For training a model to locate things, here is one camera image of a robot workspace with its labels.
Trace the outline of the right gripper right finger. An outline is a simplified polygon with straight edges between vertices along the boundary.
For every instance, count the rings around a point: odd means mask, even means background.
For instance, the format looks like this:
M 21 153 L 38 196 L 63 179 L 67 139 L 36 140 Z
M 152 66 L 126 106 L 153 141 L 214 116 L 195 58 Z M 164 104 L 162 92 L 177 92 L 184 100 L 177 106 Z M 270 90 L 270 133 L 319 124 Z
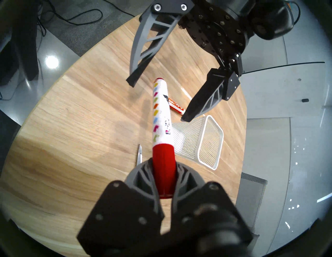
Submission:
M 183 163 L 176 168 L 170 228 L 174 255 L 251 255 L 253 237 L 221 184 L 205 182 Z

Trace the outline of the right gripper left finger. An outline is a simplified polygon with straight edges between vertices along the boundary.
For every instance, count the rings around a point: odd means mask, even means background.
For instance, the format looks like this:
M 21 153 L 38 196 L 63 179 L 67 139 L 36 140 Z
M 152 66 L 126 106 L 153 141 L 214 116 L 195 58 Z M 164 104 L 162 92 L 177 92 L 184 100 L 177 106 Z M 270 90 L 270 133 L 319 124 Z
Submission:
M 164 217 L 149 159 L 107 185 L 77 239 L 88 255 L 120 252 L 160 237 Z

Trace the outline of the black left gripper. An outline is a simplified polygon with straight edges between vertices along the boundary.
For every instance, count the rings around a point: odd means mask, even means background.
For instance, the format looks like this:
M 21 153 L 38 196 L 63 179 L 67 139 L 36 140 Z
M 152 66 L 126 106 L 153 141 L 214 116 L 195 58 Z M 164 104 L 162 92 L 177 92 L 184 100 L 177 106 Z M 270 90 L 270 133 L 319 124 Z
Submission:
M 154 0 L 139 18 L 126 81 L 135 87 L 179 22 L 179 27 L 186 29 L 193 41 L 213 55 L 221 67 L 210 69 L 181 121 L 191 122 L 222 100 L 228 101 L 240 85 L 241 55 L 254 35 L 248 15 L 255 4 L 256 0 Z

